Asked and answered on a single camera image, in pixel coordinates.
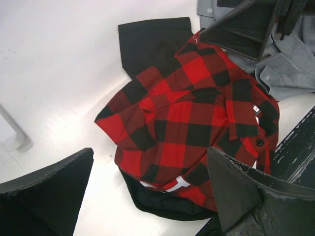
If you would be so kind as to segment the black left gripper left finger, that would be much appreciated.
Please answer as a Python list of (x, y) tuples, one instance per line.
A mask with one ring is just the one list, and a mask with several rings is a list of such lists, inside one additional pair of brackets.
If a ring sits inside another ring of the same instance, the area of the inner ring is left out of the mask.
[(91, 148), (0, 185), (2, 236), (71, 236), (89, 181)]

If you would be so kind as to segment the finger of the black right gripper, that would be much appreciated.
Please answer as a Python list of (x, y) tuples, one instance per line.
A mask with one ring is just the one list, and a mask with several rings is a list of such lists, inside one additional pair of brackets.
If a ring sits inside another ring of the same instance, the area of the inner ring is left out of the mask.
[(283, 40), (305, 14), (304, 0), (220, 0), (218, 5), (233, 10), (204, 29), (200, 41), (252, 60), (262, 58), (272, 33)]

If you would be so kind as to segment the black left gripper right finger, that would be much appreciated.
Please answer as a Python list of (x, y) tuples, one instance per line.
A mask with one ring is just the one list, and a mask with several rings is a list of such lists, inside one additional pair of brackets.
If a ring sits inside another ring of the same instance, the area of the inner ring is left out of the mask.
[(315, 191), (207, 150), (207, 168), (224, 236), (313, 236)]

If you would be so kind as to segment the red black plaid shirt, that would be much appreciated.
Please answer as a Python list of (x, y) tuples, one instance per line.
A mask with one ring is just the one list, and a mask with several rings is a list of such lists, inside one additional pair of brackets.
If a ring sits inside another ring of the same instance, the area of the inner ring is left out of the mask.
[(141, 185), (216, 210), (207, 149), (269, 174), (279, 116), (256, 79), (196, 33), (117, 92), (95, 123), (117, 145), (117, 166)]

